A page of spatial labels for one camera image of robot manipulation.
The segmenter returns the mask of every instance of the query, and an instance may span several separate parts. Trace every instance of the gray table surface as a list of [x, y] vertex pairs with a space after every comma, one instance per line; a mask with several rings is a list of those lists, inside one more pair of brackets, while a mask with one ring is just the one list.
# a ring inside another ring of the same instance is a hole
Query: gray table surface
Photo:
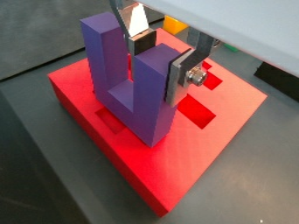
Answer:
[[227, 48], [211, 56], [268, 97], [159, 219], [54, 97], [46, 74], [84, 57], [79, 52], [1, 82], [0, 90], [89, 222], [297, 223], [299, 104], [252, 75], [260, 61]]

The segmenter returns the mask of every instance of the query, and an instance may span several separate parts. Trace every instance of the purple block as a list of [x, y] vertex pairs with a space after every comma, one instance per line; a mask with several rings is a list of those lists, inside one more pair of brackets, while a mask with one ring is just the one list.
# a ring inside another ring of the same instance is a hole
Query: purple block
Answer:
[[176, 108], [164, 102], [169, 61], [177, 57], [157, 45], [132, 58], [135, 81], [127, 76], [127, 46], [111, 13], [81, 19], [96, 97], [144, 143], [153, 147], [169, 132]]

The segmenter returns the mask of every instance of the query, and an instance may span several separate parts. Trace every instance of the white surface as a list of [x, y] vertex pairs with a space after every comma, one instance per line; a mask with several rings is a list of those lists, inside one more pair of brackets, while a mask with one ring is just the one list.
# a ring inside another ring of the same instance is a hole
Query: white surface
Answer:
[[148, 23], [145, 18], [145, 9], [139, 4], [132, 10], [131, 24], [128, 27], [129, 36], [133, 37], [137, 33], [148, 29]]
[[299, 77], [297, 0], [140, 0]]

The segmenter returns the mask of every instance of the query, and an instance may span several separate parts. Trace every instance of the green object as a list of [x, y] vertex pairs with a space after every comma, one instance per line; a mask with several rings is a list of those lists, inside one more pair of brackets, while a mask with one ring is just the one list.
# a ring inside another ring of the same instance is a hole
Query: green object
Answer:
[[235, 46], [232, 46], [232, 45], [224, 44], [224, 46], [225, 46], [233, 53], [239, 51], [239, 49], [237, 49]]

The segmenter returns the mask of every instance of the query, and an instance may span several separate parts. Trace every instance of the red base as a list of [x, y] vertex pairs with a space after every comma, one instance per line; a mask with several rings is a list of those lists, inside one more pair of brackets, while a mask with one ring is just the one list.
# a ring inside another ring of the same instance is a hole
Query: red base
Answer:
[[[185, 48], [159, 31], [161, 38], [168, 46]], [[96, 100], [85, 59], [49, 75], [64, 108], [159, 216], [173, 209], [267, 98], [209, 59], [205, 67], [216, 76], [209, 76], [211, 87], [191, 87], [171, 132], [152, 149]]]

